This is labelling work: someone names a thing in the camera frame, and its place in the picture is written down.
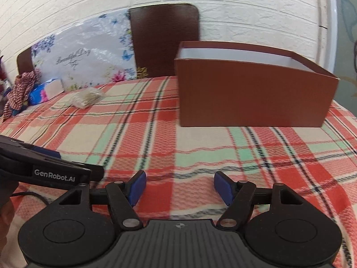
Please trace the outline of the person's left hand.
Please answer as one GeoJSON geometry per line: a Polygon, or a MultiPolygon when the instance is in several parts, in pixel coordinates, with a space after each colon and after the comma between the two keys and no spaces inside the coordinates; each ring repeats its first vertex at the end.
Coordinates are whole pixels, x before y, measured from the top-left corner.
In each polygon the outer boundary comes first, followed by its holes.
{"type": "Polygon", "coordinates": [[[7,234],[10,228],[10,225],[13,221],[15,215],[15,209],[13,202],[9,199],[8,202],[3,205],[1,208],[1,217],[0,217],[0,250],[3,250],[7,243],[7,234]]]}

